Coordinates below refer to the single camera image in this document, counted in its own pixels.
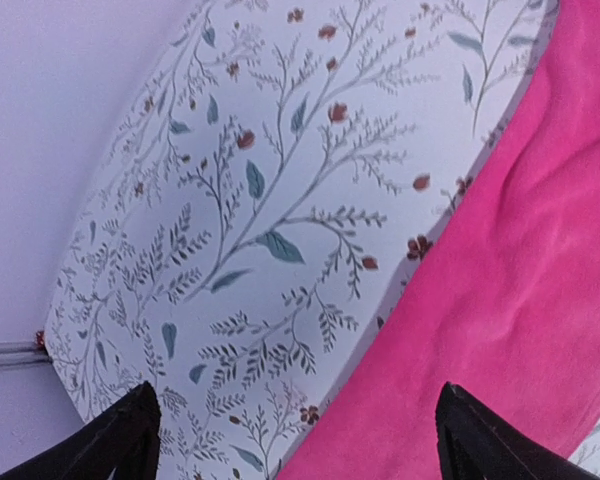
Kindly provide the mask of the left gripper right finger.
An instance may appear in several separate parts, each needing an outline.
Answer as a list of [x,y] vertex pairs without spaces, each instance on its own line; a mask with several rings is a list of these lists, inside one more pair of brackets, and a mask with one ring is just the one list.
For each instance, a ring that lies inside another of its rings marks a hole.
[[597,480],[532,441],[459,385],[444,384],[435,410],[444,480]]

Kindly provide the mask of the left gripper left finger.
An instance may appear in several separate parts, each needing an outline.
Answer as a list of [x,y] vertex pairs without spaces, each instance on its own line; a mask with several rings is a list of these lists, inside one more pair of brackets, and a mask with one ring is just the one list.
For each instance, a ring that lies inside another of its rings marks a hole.
[[156,392],[144,382],[66,440],[0,474],[0,480],[152,480],[160,421]]

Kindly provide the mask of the pink red towel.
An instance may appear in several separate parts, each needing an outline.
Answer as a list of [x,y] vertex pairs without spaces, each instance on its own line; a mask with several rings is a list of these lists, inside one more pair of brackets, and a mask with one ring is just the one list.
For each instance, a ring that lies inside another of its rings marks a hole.
[[513,119],[284,479],[436,479],[463,386],[572,454],[600,417],[600,1],[564,1]]

